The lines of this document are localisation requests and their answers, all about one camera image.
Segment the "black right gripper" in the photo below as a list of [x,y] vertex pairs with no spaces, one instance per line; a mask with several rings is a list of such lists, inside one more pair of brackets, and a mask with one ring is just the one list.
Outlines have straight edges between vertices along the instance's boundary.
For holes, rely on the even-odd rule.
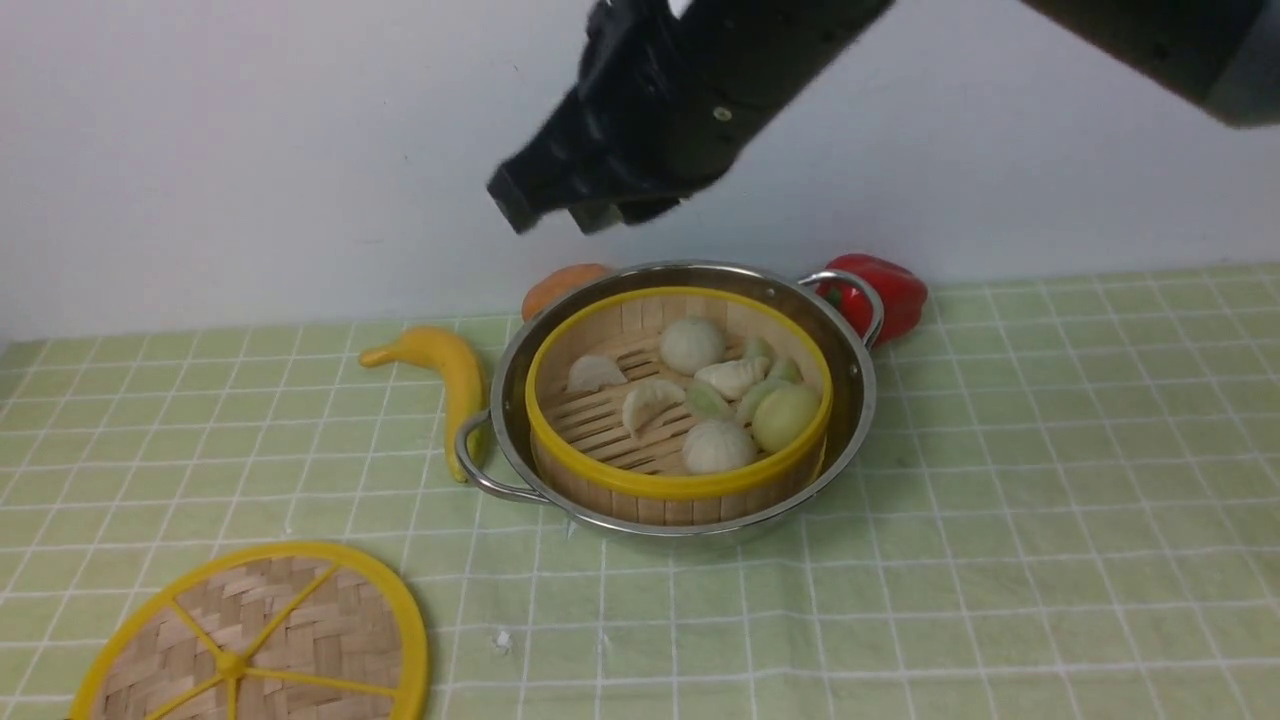
[[598,1],[577,79],[486,183],[516,234],[640,225],[722,179],[887,1]]

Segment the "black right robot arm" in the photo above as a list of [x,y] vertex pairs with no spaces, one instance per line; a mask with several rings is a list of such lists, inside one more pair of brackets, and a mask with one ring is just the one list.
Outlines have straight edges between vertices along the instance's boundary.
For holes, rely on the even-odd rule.
[[[1275,1],[1034,1],[1041,15],[1225,126],[1277,123]],[[887,1],[596,1],[577,78],[486,190],[512,229],[654,220],[741,151]]]

